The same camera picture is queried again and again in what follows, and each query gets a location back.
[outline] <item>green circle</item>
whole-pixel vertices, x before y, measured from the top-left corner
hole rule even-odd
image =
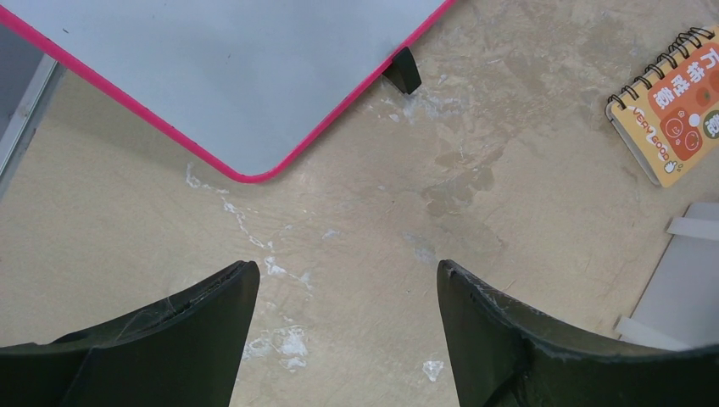
[[[704,116],[704,135],[711,139],[717,139],[719,138],[719,129],[717,129],[718,131],[715,132],[713,136],[711,135],[711,131],[709,131],[709,120],[712,119],[716,122],[716,126],[719,127],[719,110],[712,110]]]

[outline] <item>yellow notebook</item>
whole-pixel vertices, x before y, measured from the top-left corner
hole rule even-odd
[[[606,114],[650,180],[669,187],[719,144],[719,25],[679,34]]]

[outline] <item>floor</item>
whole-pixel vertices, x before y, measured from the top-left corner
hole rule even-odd
[[[605,100],[719,6],[603,3],[459,1],[413,47],[416,95],[378,81],[261,185],[68,75],[0,202],[0,345],[49,342],[236,259],[263,280],[233,406],[456,405],[439,259],[614,335],[670,218],[719,200],[719,160],[654,187]]]

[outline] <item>spiral binding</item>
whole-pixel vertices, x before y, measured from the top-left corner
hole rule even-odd
[[[689,58],[689,55],[691,55],[691,52],[687,48],[687,43],[690,43],[694,46],[694,48],[699,49],[703,45],[702,39],[710,40],[714,38],[715,35],[716,33],[699,27],[692,27],[687,32],[679,33],[677,39],[669,46],[668,53],[660,53],[659,56],[656,57],[656,63],[647,65],[644,69],[644,75],[634,78],[634,83],[632,85],[624,86],[619,95],[626,93],[634,100],[639,99],[639,94],[634,89],[634,85],[641,82],[647,90],[651,89],[653,84],[649,78],[647,78],[647,75],[650,75],[652,72],[656,73],[660,80],[665,78],[666,75],[664,71],[657,66],[658,64],[661,64],[662,61],[666,61],[673,70],[676,69],[679,66],[679,63],[677,63],[677,60],[672,56],[674,53],[680,53],[684,59],[687,59]],[[616,101],[621,106],[621,109],[624,110],[627,108],[627,105],[621,100],[619,95],[612,94],[607,98],[607,103]]]

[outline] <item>black wire binding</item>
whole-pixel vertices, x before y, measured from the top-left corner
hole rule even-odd
[[[683,42],[679,39],[674,40],[674,42],[669,46],[669,53],[673,53],[674,51],[679,51],[684,59],[689,58],[689,50],[684,46]]]
[[[677,36],[677,41],[681,41],[682,43],[689,41],[692,45],[694,45],[694,47],[701,48],[701,40],[693,34],[689,34],[687,32],[680,32]]]
[[[688,32],[689,32],[689,34],[693,34],[696,36],[702,36],[702,37],[706,38],[707,40],[714,38],[714,35],[715,35],[713,32],[711,32],[707,29],[704,29],[704,28],[699,28],[699,27],[692,27],[689,29]]]
[[[631,96],[632,99],[634,99],[634,100],[639,99],[639,94],[638,94],[637,91],[635,91],[634,88],[631,87],[631,86],[625,86],[625,87],[623,87],[623,88],[621,89],[621,92],[622,92],[622,93],[624,93],[624,92],[629,93],[629,96]]]
[[[677,64],[677,60],[668,53],[660,53],[659,56],[656,57],[656,63],[660,63],[662,59],[666,59],[667,61],[669,61],[669,65],[672,66],[673,70],[675,70],[679,66],[679,64]]]
[[[654,64],[647,65],[647,67],[644,68],[644,73],[648,74],[650,70],[653,70],[659,76],[659,79],[664,79],[664,76],[665,76],[664,71],[659,69],[656,65],[654,65]]]
[[[617,96],[617,95],[611,95],[607,98],[607,103],[611,103],[612,100],[616,100],[619,105],[621,106],[621,109],[624,110],[627,108],[626,104]]]
[[[645,78],[645,77],[643,77],[643,76],[637,76],[636,78],[634,78],[634,83],[637,83],[637,82],[642,82],[642,83],[644,83],[644,87],[646,87],[647,90],[651,89],[651,87],[652,87],[651,82],[649,81],[649,79],[647,79],[647,78]]]

